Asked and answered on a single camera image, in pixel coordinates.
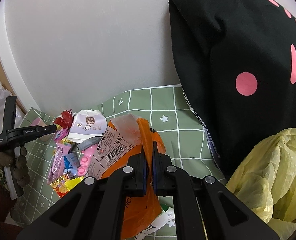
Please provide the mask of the gloved left hand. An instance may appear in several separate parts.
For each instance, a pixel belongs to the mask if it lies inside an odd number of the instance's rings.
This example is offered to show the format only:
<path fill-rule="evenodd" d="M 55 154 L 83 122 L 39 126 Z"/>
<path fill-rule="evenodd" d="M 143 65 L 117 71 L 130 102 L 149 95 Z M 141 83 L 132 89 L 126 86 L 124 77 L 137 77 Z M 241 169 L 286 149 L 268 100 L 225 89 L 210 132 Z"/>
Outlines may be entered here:
<path fill-rule="evenodd" d="M 30 183 L 26 155 L 27 149 L 24 146 L 20 148 L 18 157 L 15 157 L 12 151 L 0 152 L 0 168 L 12 167 L 13 178 L 20 187 L 25 187 Z"/>

